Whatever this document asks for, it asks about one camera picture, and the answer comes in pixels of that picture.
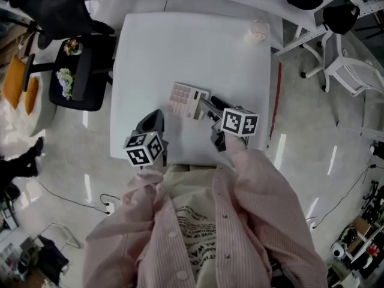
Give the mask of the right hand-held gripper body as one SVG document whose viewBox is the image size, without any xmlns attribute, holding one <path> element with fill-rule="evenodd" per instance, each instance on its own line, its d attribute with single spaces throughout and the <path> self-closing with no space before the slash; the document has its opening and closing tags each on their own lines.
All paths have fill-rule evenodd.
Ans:
<svg viewBox="0 0 384 288">
<path fill-rule="evenodd" d="M 259 115 L 241 107 L 225 108 L 220 114 L 213 114 L 211 141 L 218 152 L 226 150 L 225 135 L 242 138 L 248 145 L 248 138 L 256 135 Z"/>
</svg>

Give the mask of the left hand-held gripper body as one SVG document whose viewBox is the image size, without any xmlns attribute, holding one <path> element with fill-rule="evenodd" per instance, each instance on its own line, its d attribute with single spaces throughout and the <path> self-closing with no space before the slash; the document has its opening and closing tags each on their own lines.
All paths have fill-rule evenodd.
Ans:
<svg viewBox="0 0 384 288">
<path fill-rule="evenodd" d="M 124 143 L 124 151 L 132 167 L 143 168 L 154 165 L 158 160 L 165 167 L 167 165 L 167 146 L 160 131 L 140 133 L 134 130 Z"/>
</svg>

